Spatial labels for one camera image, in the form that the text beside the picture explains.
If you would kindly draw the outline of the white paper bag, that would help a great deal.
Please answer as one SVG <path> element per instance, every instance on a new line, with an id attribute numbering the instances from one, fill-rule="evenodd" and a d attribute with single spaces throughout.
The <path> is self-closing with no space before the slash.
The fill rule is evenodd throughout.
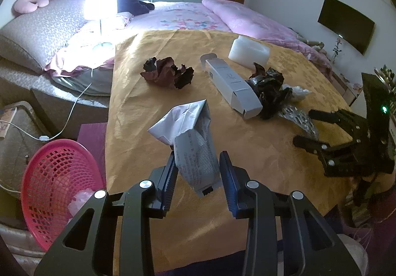
<path id="1" fill-rule="evenodd" d="M 150 135 L 173 147 L 179 174 L 199 197 L 222 184 L 210 124 L 209 105 L 199 100 L 173 107 L 148 129 Z"/>

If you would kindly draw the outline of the grey cardboard box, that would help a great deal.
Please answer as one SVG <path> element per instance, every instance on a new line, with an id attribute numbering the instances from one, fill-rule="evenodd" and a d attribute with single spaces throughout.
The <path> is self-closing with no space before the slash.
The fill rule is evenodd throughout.
<path id="1" fill-rule="evenodd" d="M 262 104 L 250 85 L 230 66 L 214 53 L 200 57 L 201 66 L 211 78 L 213 84 L 244 119 L 256 117 L 262 111 Z"/>

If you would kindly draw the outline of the trash in basket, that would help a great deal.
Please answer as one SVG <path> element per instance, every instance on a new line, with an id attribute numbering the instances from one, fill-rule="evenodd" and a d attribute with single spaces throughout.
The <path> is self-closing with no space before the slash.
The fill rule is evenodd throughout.
<path id="1" fill-rule="evenodd" d="M 79 191 L 67 206 L 69 213 L 75 216 L 78 211 L 85 205 L 85 203 L 92 197 L 94 191 L 90 188 Z"/>

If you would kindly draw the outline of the white crumpled tissue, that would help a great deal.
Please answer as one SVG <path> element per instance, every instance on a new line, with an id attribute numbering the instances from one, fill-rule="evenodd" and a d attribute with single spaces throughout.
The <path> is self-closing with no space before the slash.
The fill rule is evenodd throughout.
<path id="1" fill-rule="evenodd" d="M 304 89 L 300 86 L 292 87 L 288 84 L 283 84 L 281 88 L 282 88 L 282 90 L 288 91 L 286 100 L 293 102 L 293 103 L 301 102 L 308 95 L 310 95 L 312 93 L 312 91 L 310 91 L 308 89 Z"/>

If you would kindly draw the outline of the golden yellow bedspread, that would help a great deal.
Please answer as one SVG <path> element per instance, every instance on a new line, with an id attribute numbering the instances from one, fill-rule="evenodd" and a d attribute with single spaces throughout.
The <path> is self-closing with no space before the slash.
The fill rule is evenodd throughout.
<path id="1" fill-rule="evenodd" d="M 167 162 L 171 150 L 150 135 L 153 124 L 177 105 L 206 100 L 216 151 L 227 151 L 252 179 L 281 194 L 303 192 L 321 214 L 345 199 L 350 181 L 327 178 L 315 155 L 293 146 L 293 137 L 301 133 L 298 126 L 277 116 L 244 119 L 203 71 L 201 56 L 213 52 L 227 58 L 235 37 L 222 31 L 147 31 L 118 46 L 105 145 L 110 193 L 128 190 Z M 151 57 L 171 57 L 191 67 L 192 83 L 181 90 L 148 83 L 142 70 Z M 235 219 L 228 210 L 222 188 L 199 197 L 178 177 L 167 216 L 150 222 L 154 269 L 169 271 L 244 250 L 247 228 L 246 220 Z"/>

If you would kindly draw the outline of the black crumpled plastic bag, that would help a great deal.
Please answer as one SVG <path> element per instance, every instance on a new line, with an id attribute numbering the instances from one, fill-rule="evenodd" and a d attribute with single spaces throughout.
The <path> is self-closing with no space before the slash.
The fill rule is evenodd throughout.
<path id="1" fill-rule="evenodd" d="M 283 89 L 283 74 L 274 68 L 265 70 L 258 63 L 253 63 L 255 72 L 246 80 L 247 84 L 253 89 L 260 100 L 262 111 L 260 118 L 270 119 L 278 112 L 281 105 L 292 95 L 291 88 Z"/>

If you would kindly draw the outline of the purple floor mat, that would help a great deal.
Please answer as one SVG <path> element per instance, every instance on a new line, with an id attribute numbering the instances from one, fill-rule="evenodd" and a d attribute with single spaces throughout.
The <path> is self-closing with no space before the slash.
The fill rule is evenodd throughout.
<path id="1" fill-rule="evenodd" d="M 106 181 L 105 138 L 107 123 L 86 123 L 80 126 L 77 141 L 83 145 L 97 162 L 102 179 Z"/>

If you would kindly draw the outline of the pink plastic mesh basket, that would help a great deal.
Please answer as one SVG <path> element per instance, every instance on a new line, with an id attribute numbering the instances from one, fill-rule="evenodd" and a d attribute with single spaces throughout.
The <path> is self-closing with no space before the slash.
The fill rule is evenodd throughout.
<path id="1" fill-rule="evenodd" d="M 83 145 L 58 139 L 42 146 L 27 165 L 21 190 L 25 223 L 39 246 L 47 251 L 68 224 L 68 205 L 80 191 L 104 188 L 97 162 Z"/>

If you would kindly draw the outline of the pink quilt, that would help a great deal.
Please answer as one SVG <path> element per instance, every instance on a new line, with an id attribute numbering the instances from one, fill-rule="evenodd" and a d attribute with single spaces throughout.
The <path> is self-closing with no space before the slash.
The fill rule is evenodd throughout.
<path id="1" fill-rule="evenodd" d="M 327 57 L 299 40 L 292 29 L 243 4 L 227 0 L 203 0 L 201 3 L 215 13 L 236 34 L 300 52 L 307 59 L 319 65 L 328 66 L 330 64 Z"/>

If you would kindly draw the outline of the brown bedside cabinet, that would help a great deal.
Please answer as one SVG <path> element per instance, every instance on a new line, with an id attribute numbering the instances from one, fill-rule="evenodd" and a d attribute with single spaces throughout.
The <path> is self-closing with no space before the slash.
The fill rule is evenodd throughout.
<path id="1" fill-rule="evenodd" d="M 17 108 L 16 115 L 7 135 L 1 139 L 1 190 L 19 198 L 29 160 L 44 144 L 38 138 L 48 135 L 49 131 L 28 102 L 20 101 L 2 109 L 12 107 Z"/>

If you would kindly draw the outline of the pink floral bed sheet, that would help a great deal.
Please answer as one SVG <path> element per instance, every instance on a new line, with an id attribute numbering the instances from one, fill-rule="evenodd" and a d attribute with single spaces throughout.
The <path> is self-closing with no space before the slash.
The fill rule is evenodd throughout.
<path id="1" fill-rule="evenodd" d="M 230 31 L 201 3 L 156 2 L 154 10 L 133 16 L 118 13 L 108 20 L 87 22 L 45 66 L 51 76 L 74 77 L 88 68 L 113 63 L 116 46 L 141 32 L 169 29 Z"/>

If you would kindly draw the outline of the colourful book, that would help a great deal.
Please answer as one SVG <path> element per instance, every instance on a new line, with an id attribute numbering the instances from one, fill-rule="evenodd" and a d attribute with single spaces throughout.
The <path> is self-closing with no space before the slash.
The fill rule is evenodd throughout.
<path id="1" fill-rule="evenodd" d="M 1 122 L 0 122 L 0 138 L 4 139 L 7 135 L 7 132 L 10 128 L 10 122 L 13 121 L 14 116 L 16 115 L 17 108 L 12 107 L 8 109 L 1 109 Z"/>

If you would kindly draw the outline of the dark clothing pile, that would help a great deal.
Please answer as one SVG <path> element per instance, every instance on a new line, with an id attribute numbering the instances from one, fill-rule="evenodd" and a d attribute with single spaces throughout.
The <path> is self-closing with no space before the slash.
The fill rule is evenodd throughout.
<path id="1" fill-rule="evenodd" d="M 155 9 L 153 3 L 146 3 L 141 0 L 118 0 L 118 12 L 129 12 L 133 16 L 144 15 Z"/>

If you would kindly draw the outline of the lit white table lamp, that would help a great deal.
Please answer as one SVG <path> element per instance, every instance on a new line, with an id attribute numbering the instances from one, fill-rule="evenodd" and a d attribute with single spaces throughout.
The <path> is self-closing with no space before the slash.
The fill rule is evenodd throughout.
<path id="1" fill-rule="evenodd" d="M 118 0 L 85 0 L 83 9 L 85 20 L 99 25 L 99 43 L 97 47 L 111 46 L 109 34 L 111 21 L 118 13 Z"/>

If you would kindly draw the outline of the pink neck pillow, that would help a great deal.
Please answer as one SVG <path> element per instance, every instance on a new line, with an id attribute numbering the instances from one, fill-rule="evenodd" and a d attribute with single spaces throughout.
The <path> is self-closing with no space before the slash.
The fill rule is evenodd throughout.
<path id="1" fill-rule="evenodd" d="M 32 13 L 38 8 L 47 6 L 49 3 L 49 0 L 17 0 L 13 5 L 13 9 L 19 14 Z"/>

